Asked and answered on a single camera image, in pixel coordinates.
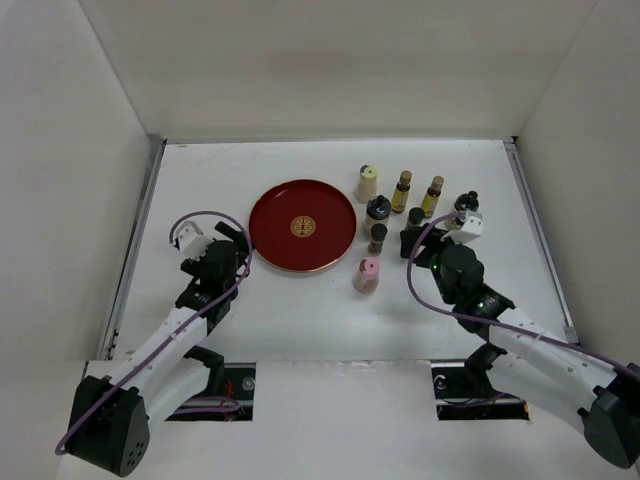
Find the small black cap spice jar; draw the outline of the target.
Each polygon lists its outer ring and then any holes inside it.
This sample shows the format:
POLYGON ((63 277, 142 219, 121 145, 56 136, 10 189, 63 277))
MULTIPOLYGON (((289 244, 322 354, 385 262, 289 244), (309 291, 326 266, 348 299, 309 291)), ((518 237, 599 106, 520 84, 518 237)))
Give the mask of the small black cap spice jar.
POLYGON ((376 223, 371 227, 370 240, 367 247, 370 255, 378 256, 381 254, 387 233, 388 229, 385 224, 376 223))

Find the black knob cap spice jar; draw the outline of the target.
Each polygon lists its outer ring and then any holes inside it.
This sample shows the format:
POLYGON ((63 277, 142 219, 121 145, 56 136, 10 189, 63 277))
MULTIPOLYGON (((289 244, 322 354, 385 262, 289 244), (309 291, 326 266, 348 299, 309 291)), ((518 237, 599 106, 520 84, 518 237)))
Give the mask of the black knob cap spice jar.
POLYGON ((364 229, 370 233, 376 224, 387 225, 391 214, 391 202, 384 195, 377 195, 368 200, 366 205, 364 229))

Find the yellow label bottle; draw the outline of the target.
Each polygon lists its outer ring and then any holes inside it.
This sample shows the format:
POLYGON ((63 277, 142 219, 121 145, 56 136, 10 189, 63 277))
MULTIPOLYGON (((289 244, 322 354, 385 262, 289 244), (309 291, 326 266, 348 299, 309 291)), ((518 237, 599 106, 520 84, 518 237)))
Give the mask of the yellow label bottle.
POLYGON ((442 193, 444 178, 442 176, 434 176, 430 186, 428 187, 420 208, 423 210, 426 218, 431 218, 437 208, 439 198, 442 193))
POLYGON ((403 170, 396 183, 396 187, 391 199, 391 210, 394 213, 402 213, 406 209, 411 185, 412 173, 403 170))

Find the pink cap spice shaker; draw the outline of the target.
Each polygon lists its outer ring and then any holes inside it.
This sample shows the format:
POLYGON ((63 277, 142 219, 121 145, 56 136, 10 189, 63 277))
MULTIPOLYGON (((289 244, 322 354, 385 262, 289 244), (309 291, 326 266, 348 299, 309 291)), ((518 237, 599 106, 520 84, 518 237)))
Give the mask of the pink cap spice shaker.
POLYGON ((354 275, 353 286, 361 294, 372 294, 379 284, 379 275, 379 260, 376 257, 365 257, 354 275))

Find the yellow cap salt shaker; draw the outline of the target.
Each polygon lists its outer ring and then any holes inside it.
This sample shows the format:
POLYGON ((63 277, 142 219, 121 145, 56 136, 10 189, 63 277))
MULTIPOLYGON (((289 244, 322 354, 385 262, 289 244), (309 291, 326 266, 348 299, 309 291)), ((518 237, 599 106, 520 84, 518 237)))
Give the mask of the yellow cap salt shaker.
POLYGON ((363 165, 359 170, 359 180, 354 191, 358 203, 367 203, 377 195, 378 169, 373 165, 363 165))

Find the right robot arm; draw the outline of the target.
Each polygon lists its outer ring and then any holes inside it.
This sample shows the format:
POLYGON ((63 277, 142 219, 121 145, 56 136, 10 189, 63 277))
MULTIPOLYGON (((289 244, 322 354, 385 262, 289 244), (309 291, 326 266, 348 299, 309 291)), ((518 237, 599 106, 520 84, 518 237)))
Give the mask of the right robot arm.
POLYGON ((574 428, 608 463, 639 459, 639 367, 622 365, 546 332, 484 281, 475 252, 432 224, 405 229, 400 255, 429 270, 447 309, 483 345, 465 362, 473 394, 520 397, 574 428))

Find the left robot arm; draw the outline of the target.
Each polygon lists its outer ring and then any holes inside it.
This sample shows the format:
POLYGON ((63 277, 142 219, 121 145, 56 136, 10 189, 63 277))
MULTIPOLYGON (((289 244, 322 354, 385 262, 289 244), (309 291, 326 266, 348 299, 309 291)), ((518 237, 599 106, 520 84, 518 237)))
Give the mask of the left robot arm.
POLYGON ((229 216, 209 238, 182 219, 170 243, 182 253, 190 281, 158 329, 107 375, 88 375, 76 388, 66 434, 55 452, 117 477, 130 475, 149 447, 152 429, 173 415, 195 415, 196 395, 214 398, 224 387, 224 359, 202 347, 229 313, 248 276, 252 245, 229 216))

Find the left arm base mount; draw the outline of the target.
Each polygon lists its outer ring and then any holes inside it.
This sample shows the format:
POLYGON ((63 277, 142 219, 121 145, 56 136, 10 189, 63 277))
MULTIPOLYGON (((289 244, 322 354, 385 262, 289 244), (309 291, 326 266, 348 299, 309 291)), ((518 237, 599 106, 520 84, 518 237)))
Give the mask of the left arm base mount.
POLYGON ((253 420, 257 364, 224 366, 211 386, 186 401, 169 422, 246 422, 253 420))

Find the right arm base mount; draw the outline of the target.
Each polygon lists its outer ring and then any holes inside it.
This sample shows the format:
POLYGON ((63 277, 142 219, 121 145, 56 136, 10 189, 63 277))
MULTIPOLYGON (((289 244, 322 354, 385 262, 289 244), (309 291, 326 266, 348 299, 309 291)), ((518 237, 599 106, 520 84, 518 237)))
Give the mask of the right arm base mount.
POLYGON ((436 415, 441 421, 528 421, 527 403, 497 392, 463 361, 438 361, 430 365, 436 415))

